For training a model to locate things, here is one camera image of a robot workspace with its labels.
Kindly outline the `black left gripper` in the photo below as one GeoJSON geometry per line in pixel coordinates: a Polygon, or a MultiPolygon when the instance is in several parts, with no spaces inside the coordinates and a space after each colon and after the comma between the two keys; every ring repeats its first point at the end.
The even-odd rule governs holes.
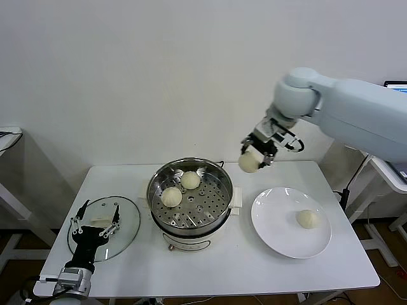
{"type": "Polygon", "coordinates": [[[95,254],[99,247],[109,241],[109,236],[119,230],[120,224],[120,207],[116,204],[111,224],[103,229],[101,227],[82,226],[82,220],[85,215],[90,200],[86,200],[78,209],[76,215],[71,217],[72,238],[76,243],[72,262],[74,263],[94,263],[95,254]]]}

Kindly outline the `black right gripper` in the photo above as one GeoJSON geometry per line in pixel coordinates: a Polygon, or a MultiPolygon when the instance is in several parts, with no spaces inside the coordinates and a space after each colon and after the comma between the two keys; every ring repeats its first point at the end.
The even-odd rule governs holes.
{"type": "Polygon", "coordinates": [[[240,152],[245,153],[249,146],[253,146],[255,150],[263,155],[262,162],[258,165],[259,169],[262,169],[266,166],[270,166],[275,158],[277,153],[277,148],[273,142],[273,140],[269,140],[268,142],[263,142],[262,140],[258,139],[254,134],[249,134],[241,141],[242,147],[240,152]]]}

